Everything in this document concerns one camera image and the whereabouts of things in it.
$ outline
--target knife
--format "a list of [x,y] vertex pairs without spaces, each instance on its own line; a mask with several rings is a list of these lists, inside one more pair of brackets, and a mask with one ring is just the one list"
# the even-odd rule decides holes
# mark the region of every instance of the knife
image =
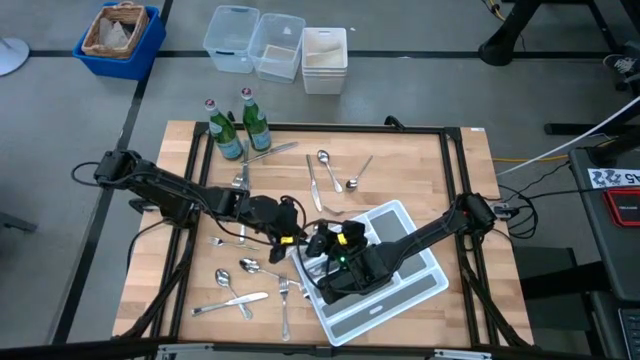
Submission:
[[267,156],[269,156],[269,155],[273,155],[273,154],[277,154],[277,153],[279,153],[279,152],[283,152],[283,151],[285,151],[285,150],[289,150],[289,149],[294,148],[294,147],[296,147],[296,146],[298,146],[298,142],[297,142],[297,141],[290,142],[290,143],[286,143],[286,144],[284,144],[284,145],[279,145],[279,146],[276,146],[276,147],[274,147],[274,148],[270,149],[269,151],[267,151],[267,152],[266,152],[266,153],[264,153],[264,154],[260,154],[260,155],[258,155],[258,156],[252,157],[252,158],[251,158],[251,159],[249,159],[249,160],[245,160],[245,161],[243,161],[243,162],[242,162],[242,164],[243,164],[243,165],[244,165],[244,164],[248,164],[248,163],[250,163],[250,162],[252,162],[252,161],[256,161],[256,160],[262,159],[263,157],[267,157]]
[[307,166],[309,166],[309,176],[311,176],[311,196],[313,197],[313,203],[316,205],[316,210],[322,212],[318,183],[316,182],[316,175],[313,173],[313,165],[311,165],[311,156],[309,155],[307,155]]
[[240,296],[239,298],[235,298],[235,299],[229,300],[226,303],[194,308],[193,310],[191,310],[191,316],[198,316],[198,315],[200,315],[202,313],[205,313],[207,311],[222,309],[222,308],[225,308],[227,306],[246,304],[246,303],[250,303],[250,302],[266,299],[268,297],[269,297],[269,294],[267,294],[265,292],[252,293],[252,294]]

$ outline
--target wooden tabletop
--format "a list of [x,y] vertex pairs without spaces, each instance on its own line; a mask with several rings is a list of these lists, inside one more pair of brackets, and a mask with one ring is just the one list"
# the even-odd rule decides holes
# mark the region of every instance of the wooden tabletop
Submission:
[[[157,160],[160,168],[184,175],[194,124],[191,121],[168,123]],[[462,134],[473,191],[488,198],[499,197],[484,130],[463,128]],[[240,132],[240,136],[246,137],[244,131]],[[267,195],[275,199],[285,194],[291,195],[303,204],[309,221],[320,217],[335,218],[326,212],[320,214],[315,210],[309,191],[305,155],[315,154],[319,149],[331,154],[333,170],[341,183],[354,176],[369,155],[374,155],[355,193],[334,192],[326,168],[314,159],[323,204],[334,210],[364,212],[397,199],[405,206],[416,226],[420,227],[440,217],[449,206],[437,136],[274,131],[272,139],[273,146],[291,141],[298,141],[300,145],[251,163],[251,194]],[[200,153],[204,151],[204,137],[201,142]],[[452,142],[449,145],[457,182],[456,190],[460,192],[462,187],[455,148]],[[202,154],[199,155],[193,176],[196,181],[202,164]],[[216,149],[207,185],[228,187],[240,171],[239,161],[224,160]],[[336,219],[346,220],[353,216],[350,214]],[[141,228],[159,220],[160,215],[157,213],[146,214]],[[237,224],[229,224],[228,228],[234,232],[239,230]],[[496,223],[496,228],[507,232],[503,222]],[[170,233],[169,226],[160,226],[138,239],[115,320],[114,335],[129,329],[157,294]],[[249,274],[239,267],[238,260],[246,256],[253,257],[265,269],[275,273],[285,272],[290,278],[298,279],[293,263],[282,261],[276,265],[269,264],[268,249],[262,245],[255,245],[261,249],[259,252],[230,246],[213,247],[207,242],[210,236],[218,236],[231,242],[237,240],[224,234],[209,217],[202,217],[179,338],[203,342],[282,343],[281,298],[277,279],[264,274]],[[431,249],[449,279],[449,288],[351,340],[348,345],[469,346],[454,239],[449,237]],[[511,244],[501,235],[490,232],[483,249],[494,302],[518,334],[533,343]],[[231,284],[238,294],[254,291],[269,293],[268,299],[248,305],[254,314],[251,321],[244,320],[237,307],[217,310],[199,317],[191,316],[190,311],[194,307],[231,298],[228,289],[216,284],[214,273],[218,268],[231,274]],[[291,289],[288,300],[291,332],[289,344],[328,344],[311,303],[294,288]],[[488,340],[484,314],[477,299],[475,302],[480,338],[486,343]],[[167,304],[162,334],[168,333],[173,297]]]

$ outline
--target spoon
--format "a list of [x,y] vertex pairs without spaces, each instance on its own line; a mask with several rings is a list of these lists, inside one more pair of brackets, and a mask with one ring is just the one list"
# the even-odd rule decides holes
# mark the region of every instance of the spoon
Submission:
[[224,242],[222,239],[220,239],[219,237],[215,237],[212,236],[209,238],[209,244],[213,245],[213,246],[225,246],[225,245],[229,245],[229,246],[234,246],[237,247],[239,249],[246,249],[246,250],[251,250],[251,251],[260,251],[260,249],[258,248],[254,248],[252,246],[249,245],[245,245],[245,244],[233,244],[233,243],[228,243],[228,242]]
[[[271,275],[277,279],[280,279],[280,276],[277,274],[274,274],[272,272],[269,272],[267,270],[261,269],[260,268],[260,264],[258,264],[257,261],[251,259],[251,258],[242,258],[240,259],[240,261],[238,261],[240,263],[240,267],[248,272],[249,274],[256,274],[256,273],[263,273],[263,274],[267,274],[267,275]],[[299,282],[294,281],[294,280],[289,280],[290,283],[297,285],[300,289],[302,289],[302,285],[300,285]]]
[[354,177],[353,179],[347,181],[347,184],[345,185],[347,187],[347,191],[354,191],[358,187],[358,178],[367,169],[367,166],[369,166],[371,159],[373,159],[373,155],[369,156],[369,160],[364,163],[364,166],[362,167],[362,170],[360,170],[360,173],[358,173],[358,175],[356,175],[356,177]]
[[[236,295],[236,292],[233,291],[233,289],[231,288],[231,275],[229,275],[228,272],[226,272],[223,269],[216,270],[216,282],[221,287],[228,288],[231,291],[231,294],[233,294],[234,298],[236,299],[238,298],[238,295]],[[240,307],[240,311],[242,311],[242,315],[244,316],[244,319],[251,320],[251,318],[253,317],[253,313],[251,313],[249,308],[247,308],[245,304],[239,304],[238,306]]]
[[327,170],[329,170],[329,175],[331,176],[331,181],[333,181],[333,188],[338,193],[342,192],[342,186],[340,186],[340,183],[338,182],[338,180],[336,180],[336,177],[335,177],[335,175],[333,175],[333,171],[331,170],[331,165],[329,165],[329,153],[324,151],[324,150],[318,151],[318,160],[321,163],[327,165]]

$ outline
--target white round base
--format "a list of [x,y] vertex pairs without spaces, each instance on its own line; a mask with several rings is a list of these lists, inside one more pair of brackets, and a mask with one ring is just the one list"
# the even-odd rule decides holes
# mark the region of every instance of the white round base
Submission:
[[28,57],[29,45],[26,42],[16,38],[0,39],[0,76],[18,69]]

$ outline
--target blue plastic crate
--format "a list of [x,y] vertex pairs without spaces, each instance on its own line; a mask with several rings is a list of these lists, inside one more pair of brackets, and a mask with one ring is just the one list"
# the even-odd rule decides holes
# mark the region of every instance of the blue plastic crate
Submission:
[[[104,6],[117,4],[115,2],[107,2]],[[164,24],[160,20],[160,11],[153,6],[146,6],[145,8],[147,16],[149,16],[149,24],[130,58],[110,59],[85,55],[82,51],[82,42],[84,37],[87,36],[88,29],[73,49],[73,57],[82,60],[89,70],[96,75],[142,80],[149,73],[162,41],[167,35]]]

